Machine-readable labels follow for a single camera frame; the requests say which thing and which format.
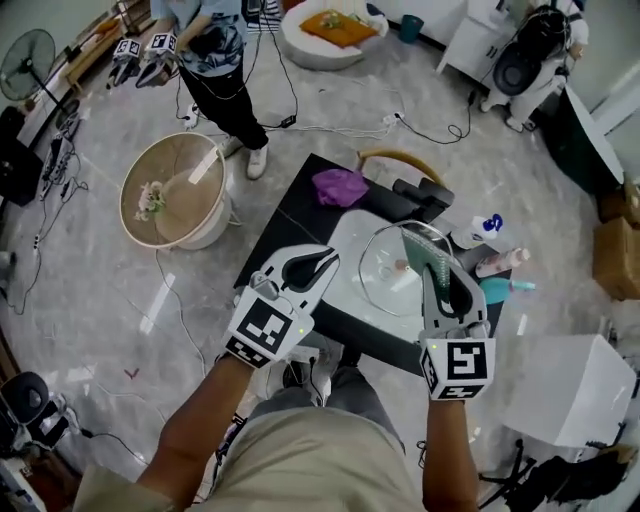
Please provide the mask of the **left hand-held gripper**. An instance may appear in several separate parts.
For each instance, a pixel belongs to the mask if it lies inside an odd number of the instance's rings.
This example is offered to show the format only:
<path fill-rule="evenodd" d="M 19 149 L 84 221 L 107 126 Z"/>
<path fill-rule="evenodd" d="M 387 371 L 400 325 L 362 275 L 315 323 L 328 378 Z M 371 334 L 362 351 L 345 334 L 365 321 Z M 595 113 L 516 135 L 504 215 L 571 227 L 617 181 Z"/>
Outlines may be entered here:
<path fill-rule="evenodd" d="M 312 331 L 309 313 L 339 267 L 340 258 L 329 246 L 300 244 L 275 251 L 243 289 L 225 332 L 225 351 L 253 369 L 284 360 Z M 277 287 L 290 292 L 296 306 Z"/>

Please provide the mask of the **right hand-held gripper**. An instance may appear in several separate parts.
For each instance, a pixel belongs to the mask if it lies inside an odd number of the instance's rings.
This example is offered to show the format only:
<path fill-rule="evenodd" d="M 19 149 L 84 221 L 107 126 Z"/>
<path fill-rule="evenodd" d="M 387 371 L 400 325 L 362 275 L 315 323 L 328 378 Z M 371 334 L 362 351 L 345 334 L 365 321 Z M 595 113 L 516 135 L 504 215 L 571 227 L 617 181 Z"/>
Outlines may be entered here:
<path fill-rule="evenodd" d="M 460 325 L 468 325 L 438 336 L 426 330 L 420 333 L 420 365 L 430 398 L 470 400 L 480 396 L 494 380 L 496 363 L 496 339 L 489 337 L 489 323 L 484 321 L 484 292 L 461 267 L 450 268 L 449 295 L 431 267 L 423 270 L 422 289 L 427 330 L 450 329 L 453 313 Z"/>

